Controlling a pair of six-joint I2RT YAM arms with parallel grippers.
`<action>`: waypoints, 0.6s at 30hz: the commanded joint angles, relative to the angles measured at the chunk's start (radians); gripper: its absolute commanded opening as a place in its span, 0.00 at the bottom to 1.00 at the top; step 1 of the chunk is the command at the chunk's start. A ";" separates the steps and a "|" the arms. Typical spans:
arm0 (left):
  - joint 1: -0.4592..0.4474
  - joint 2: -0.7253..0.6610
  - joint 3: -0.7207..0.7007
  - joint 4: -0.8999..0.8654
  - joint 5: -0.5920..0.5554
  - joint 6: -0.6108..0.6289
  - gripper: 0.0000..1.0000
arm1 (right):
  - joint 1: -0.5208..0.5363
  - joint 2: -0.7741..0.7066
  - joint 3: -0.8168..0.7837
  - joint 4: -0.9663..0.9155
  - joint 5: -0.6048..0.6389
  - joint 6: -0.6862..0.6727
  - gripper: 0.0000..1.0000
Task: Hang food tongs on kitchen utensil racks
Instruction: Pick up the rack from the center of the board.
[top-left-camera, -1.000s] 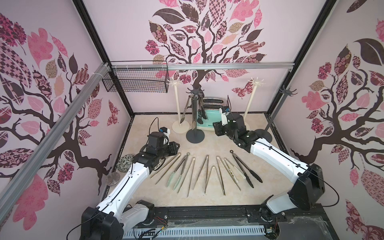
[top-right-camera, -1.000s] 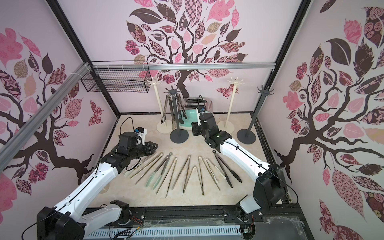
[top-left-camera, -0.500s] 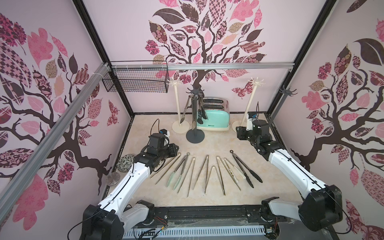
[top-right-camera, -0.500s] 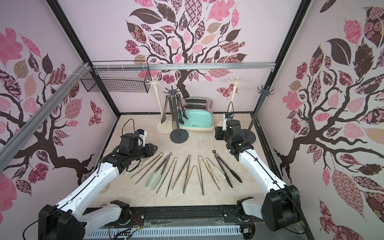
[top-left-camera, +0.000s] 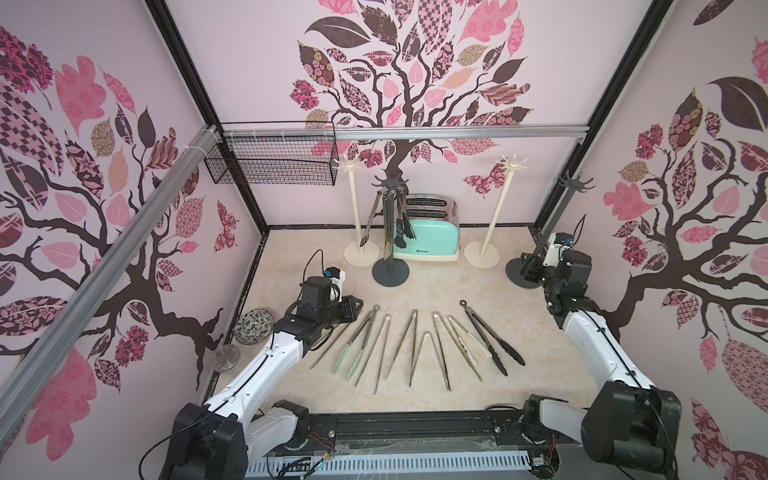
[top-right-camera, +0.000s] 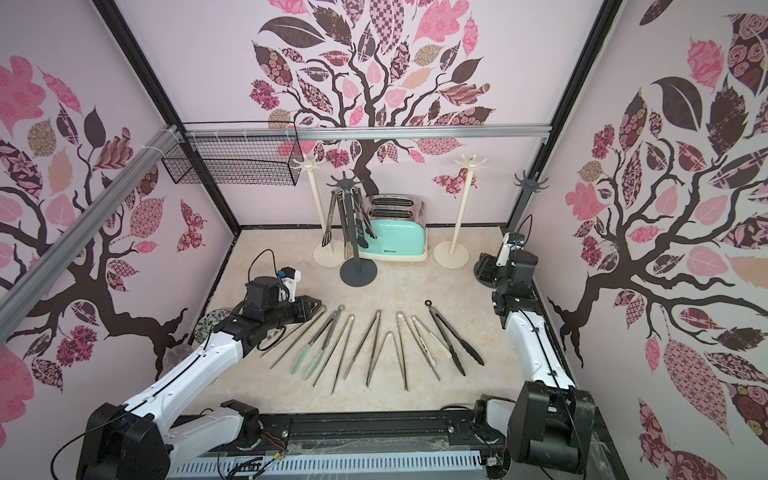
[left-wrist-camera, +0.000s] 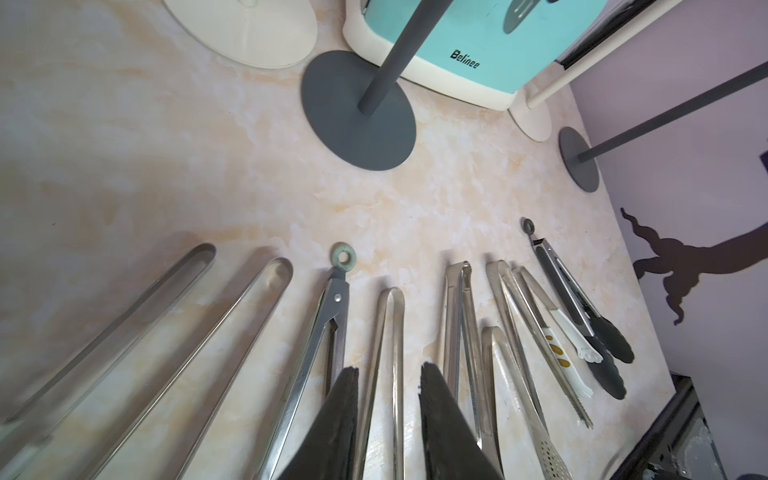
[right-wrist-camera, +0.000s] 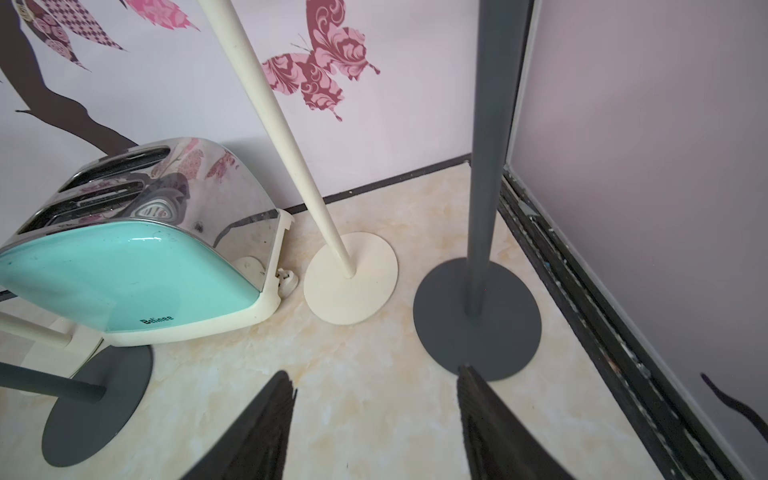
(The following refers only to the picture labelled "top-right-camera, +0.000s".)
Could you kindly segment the black nylon tongs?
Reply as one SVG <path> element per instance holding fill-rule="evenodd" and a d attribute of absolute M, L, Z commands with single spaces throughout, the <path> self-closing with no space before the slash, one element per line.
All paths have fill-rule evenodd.
<path fill-rule="evenodd" d="M 440 335 L 442 336 L 445 342 L 445 345 L 448 348 L 449 355 L 458 372 L 462 376 L 466 375 L 466 371 L 452 343 L 452 339 L 455 339 L 458 342 L 458 344 L 464 349 L 464 351 L 468 353 L 470 357 L 474 359 L 480 366 L 484 366 L 485 361 L 482 358 L 482 356 L 479 354 L 479 352 L 459 334 L 459 332 L 447 320 L 447 318 L 434 306 L 433 302 L 430 299 L 427 299 L 424 302 L 424 304 L 428 308 L 430 316 L 435 322 L 435 325 L 437 326 L 438 331 L 440 332 Z"/>

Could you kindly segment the slotted steel spatula tongs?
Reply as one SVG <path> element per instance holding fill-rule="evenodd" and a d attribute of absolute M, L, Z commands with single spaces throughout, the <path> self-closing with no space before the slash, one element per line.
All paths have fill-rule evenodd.
<path fill-rule="evenodd" d="M 329 209 L 326 216 L 326 226 L 324 228 L 324 233 L 323 233 L 322 242 L 321 242 L 321 246 L 323 248 L 327 247 L 333 240 L 332 225 L 333 225 L 334 214 L 337 210 L 339 192 L 340 192 L 339 189 L 333 189 L 331 191 L 331 199 L 329 202 Z"/>

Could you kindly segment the grey utensil rack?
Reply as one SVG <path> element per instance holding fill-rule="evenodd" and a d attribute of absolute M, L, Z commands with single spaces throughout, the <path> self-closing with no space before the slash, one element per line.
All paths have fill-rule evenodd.
<path fill-rule="evenodd" d="M 525 219 L 522 219 L 522 214 L 525 211 L 525 208 L 527 207 L 527 204 L 529 203 L 533 194 L 548 188 L 546 185 L 547 181 L 548 178 L 539 180 L 538 174 L 536 174 L 533 178 L 528 178 L 526 175 L 524 175 L 522 178 L 515 176 L 514 185 L 520 188 L 520 195 L 515 207 L 513 208 L 512 216 L 507 223 L 506 228 L 502 230 L 502 240 L 507 232 L 517 232 L 523 234 L 525 236 L 525 244 L 520 250 L 525 248 L 528 236 L 530 235 L 533 226 L 533 215 L 529 214 Z M 476 263 L 473 266 L 473 274 L 476 279 Z"/>

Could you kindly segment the grey utensil rack stand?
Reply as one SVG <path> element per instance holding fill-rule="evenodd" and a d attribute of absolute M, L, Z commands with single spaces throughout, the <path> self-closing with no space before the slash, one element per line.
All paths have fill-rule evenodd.
<path fill-rule="evenodd" d="M 329 211 L 322 240 L 328 246 L 333 240 L 331 231 L 333 220 L 338 216 L 343 236 L 342 253 L 344 262 L 340 267 L 340 278 L 348 286 L 364 287 L 371 284 L 377 276 L 377 266 L 373 260 L 364 258 L 361 250 L 369 247 L 369 239 L 375 239 L 371 220 L 366 212 L 362 182 L 356 175 L 344 171 L 340 178 L 331 177 Z"/>

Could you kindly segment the black silicone tip tongs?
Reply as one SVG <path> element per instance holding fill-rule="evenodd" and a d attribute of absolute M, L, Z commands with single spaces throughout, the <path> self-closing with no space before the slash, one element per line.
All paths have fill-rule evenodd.
<path fill-rule="evenodd" d="M 371 239 L 375 240 L 376 235 L 373 231 L 373 226 L 368 212 L 364 206 L 361 190 L 358 187 L 354 187 L 352 189 L 352 200 L 354 207 L 354 226 L 357 245 L 360 249 L 367 250 L 370 248 L 369 241 Z"/>

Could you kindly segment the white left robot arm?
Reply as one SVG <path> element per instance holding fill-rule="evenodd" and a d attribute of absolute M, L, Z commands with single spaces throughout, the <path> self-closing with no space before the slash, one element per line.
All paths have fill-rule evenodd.
<path fill-rule="evenodd" d="M 90 416 L 79 479 L 164 479 L 222 445 L 249 448 L 261 439 L 259 411 L 237 400 L 178 424 L 186 408 L 221 374 L 257 348 L 267 334 L 309 321 L 320 300 L 298 295 L 299 271 L 285 267 L 246 285 L 246 296 L 216 324 L 202 346 L 160 380 L 121 405 L 105 403 Z"/>

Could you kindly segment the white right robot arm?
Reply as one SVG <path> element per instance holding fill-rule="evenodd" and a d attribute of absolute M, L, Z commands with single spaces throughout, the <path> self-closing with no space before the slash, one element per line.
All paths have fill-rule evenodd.
<path fill-rule="evenodd" d="M 486 418 L 499 429 L 501 414 L 509 414 L 506 445 L 512 462 L 585 477 L 596 407 L 591 394 L 576 387 L 549 338 L 533 286 L 537 262 L 524 250 L 500 257 L 482 253 L 473 268 L 476 279 L 493 290 L 494 313 L 524 377 L 517 400 L 510 407 L 489 400 Z"/>

